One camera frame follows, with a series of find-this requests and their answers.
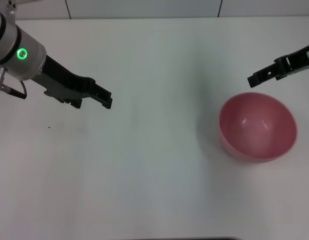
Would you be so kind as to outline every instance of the pink bowl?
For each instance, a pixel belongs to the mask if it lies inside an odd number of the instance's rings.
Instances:
[[[230,98],[219,116],[221,143],[237,159],[265,163],[292,149],[298,130],[288,108],[257,92]]]

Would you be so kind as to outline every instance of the white tabletop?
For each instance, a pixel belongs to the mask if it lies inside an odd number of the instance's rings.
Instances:
[[[18,24],[113,105],[75,109],[31,80],[26,100],[0,94],[0,240],[309,240],[309,70],[247,81],[309,45],[309,17]],[[281,159],[240,165],[218,112],[251,91],[285,103],[299,136]]]

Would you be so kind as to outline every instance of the black cable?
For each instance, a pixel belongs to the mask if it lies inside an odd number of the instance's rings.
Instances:
[[[15,96],[15,97],[20,98],[20,99],[26,99],[26,97],[27,97],[27,89],[26,89],[26,86],[25,86],[25,84],[24,84],[23,81],[20,81],[20,83],[21,83],[21,85],[22,85],[22,88],[23,88],[24,93],[19,92],[19,91],[15,90],[15,89],[13,89],[13,88],[11,88],[11,87],[9,87],[9,86],[6,86],[6,85],[4,85],[4,84],[2,85],[2,87],[3,87],[2,90],[3,90],[4,92],[6,92],[7,94],[11,95],[11,96]]]
[[[23,92],[24,92],[24,95],[25,95],[24,99],[26,99],[26,97],[28,96],[26,86],[24,84],[24,81],[20,81],[20,83],[22,85]]]

